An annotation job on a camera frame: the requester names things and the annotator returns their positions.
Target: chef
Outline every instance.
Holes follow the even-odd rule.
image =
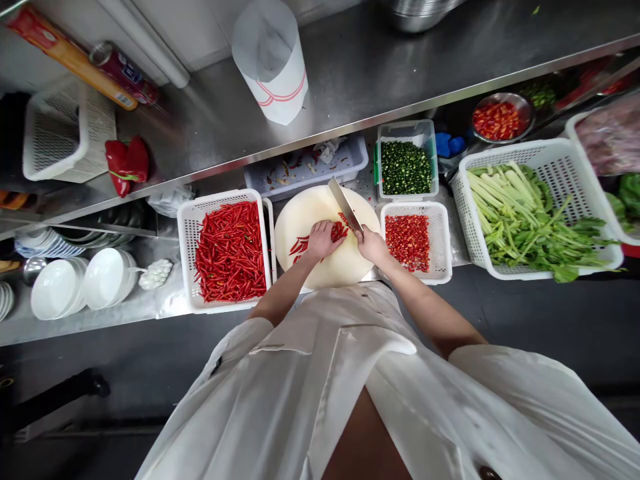
[[[392,290],[308,294],[338,248],[329,220],[249,318],[214,348],[137,479],[640,479],[640,445],[572,370],[488,345],[363,226]]]

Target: knife blade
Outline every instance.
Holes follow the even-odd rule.
[[[355,216],[355,212],[351,208],[347,198],[345,197],[345,194],[342,193],[342,189],[340,188],[338,180],[336,180],[335,177],[332,177],[331,180],[329,180],[329,188],[331,189],[331,193],[333,194],[336,202],[338,202],[340,210],[342,210],[342,213],[345,214],[345,218],[347,219],[349,226],[354,230],[358,230],[360,233],[362,233],[362,226],[358,221],[358,217]]]

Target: kitchen floor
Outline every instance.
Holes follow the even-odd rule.
[[[575,370],[596,392],[610,393],[633,389],[640,379],[638,285],[632,280],[566,285],[499,281],[483,269],[467,265],[455,268],[452,280],[434,290],[490,343],[552,357]],[[98,367],[111,386],[108,398],[82,398],[36,422],[30,434],[71,420],[85,427],[161,425],[217,342],[245,316],[246,312],[186,315],[4,347],[0,349],[0,379],[10,377],[15,382],[0,390],[0,400],[10,394],[14,402],[22,401],[84,368]],[[638,437],[637,417],[635,410],[632,414],[619,412],[619,418]],[[88,478],[90,471],[96,475],[92,479],[130,477],[153,438],[152,430],[147,435],[120,440],[98,437],[88,443],[36,439],[13,449],[0,449],[0,465],[5,465],[0,471],[10,470],[6,472],[10,475],[2,475],[5,478],[44,478],[52,469],[68,474],[64,469],[69,468],[69,462],[64,459],[87,458],[80,450],[83,444],[92,456],[96,451],[101,453],[84,467],[73,469],[74,474],[67,478]],[[60,451],[55,464],[33,461],[52,449]],[[3,461],[10,451],[11,461]],[[105,455],[117,458],[123,451],[127,452],[126,462],[105,460]]]

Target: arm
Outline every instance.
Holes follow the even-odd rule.
[[[416,325],[431,339],[444,358],[464,345],[486,344],[472,324],[440,296],[408,272],[387,249],[385,240],[363,225],[364,236],[356,232],[358,250],[387,276],[398,290]]]
[[[274,327],[277,327],[291,310],[293,302],[298,298],[300,289],[311,270],[322,260],[336,250],[345,238],[340,238],[337,242],[331,241],[331,220],[322,220],[314,224],[309,234],[309,246],[302,254],[300,260],[291,266],[278,281],[267,290],[264,297],[253,308],[249,318],[262,317],[269,320]]]

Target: red bell pepper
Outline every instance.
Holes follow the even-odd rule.
[[[129,148],[118,140],[105,142],[107,164],[110,174],[136,183],[146,182],[149,177],[149,155],[145,142],[136,135]]]
[[[111,176],[111,181],[113,182],[113,186],[115,187],[115,191],[118,194],[118,197],[124,198],[131,191],[131,182],[129,180],[122,180],[120,177],[116,177],[114,174],[109,172]]]
[[[149,178],[149,154],[145,141],[139,135],[129,142],[126,167],[121,173],[129,176],[127,180],[144,183]]]

